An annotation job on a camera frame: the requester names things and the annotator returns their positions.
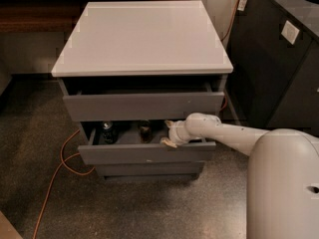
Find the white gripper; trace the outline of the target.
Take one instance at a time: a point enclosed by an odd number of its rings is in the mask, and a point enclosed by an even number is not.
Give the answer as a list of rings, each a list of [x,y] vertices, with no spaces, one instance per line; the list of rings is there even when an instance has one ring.
[[[164,123],[168,127],[168,137],[162,137],[160,143],[177,148],[195,139],[195,136],[188,131],[185,120],[172,121],[166,119]]]

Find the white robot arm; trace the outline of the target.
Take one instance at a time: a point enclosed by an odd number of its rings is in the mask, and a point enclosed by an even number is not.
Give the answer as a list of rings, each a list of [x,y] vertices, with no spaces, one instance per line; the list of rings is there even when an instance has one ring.
[[[319,139],[303,131],[227,124],[193,113],[166,123],[161,141],[178,148],[214,139],[249,157],[247,239],[319,239]]]

